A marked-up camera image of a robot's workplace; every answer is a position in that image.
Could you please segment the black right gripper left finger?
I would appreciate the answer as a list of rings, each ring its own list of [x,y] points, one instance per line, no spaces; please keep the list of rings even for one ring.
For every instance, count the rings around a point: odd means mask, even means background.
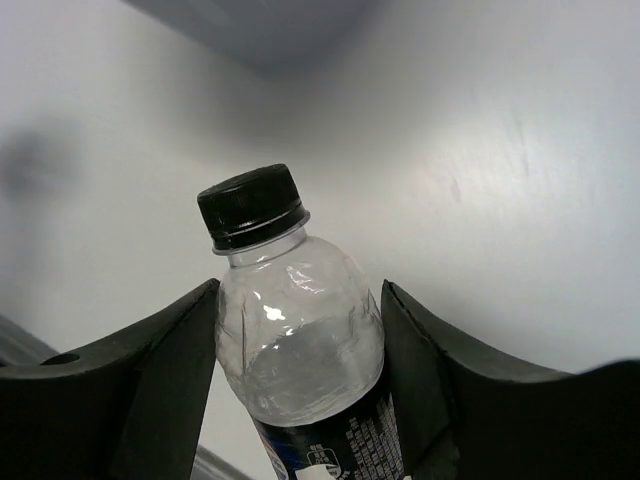
[[[39,365],[1,369],[4,479],[187,479],[215,365],[219,282]]]

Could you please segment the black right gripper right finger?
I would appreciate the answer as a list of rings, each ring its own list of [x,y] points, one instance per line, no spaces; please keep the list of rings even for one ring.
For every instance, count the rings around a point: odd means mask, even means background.
[[[581,373],[497,350],[393,282],[381,291],[405,473],[414,479],[635,479],[639,363]]]

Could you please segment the pepsi bottle black cap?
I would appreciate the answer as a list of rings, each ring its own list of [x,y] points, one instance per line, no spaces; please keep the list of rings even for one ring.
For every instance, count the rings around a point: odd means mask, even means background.
[[[401,479],[385,335],[357,265],[306,231],[283,164],[197,204],[217,255],[217,360],[280,479]]]

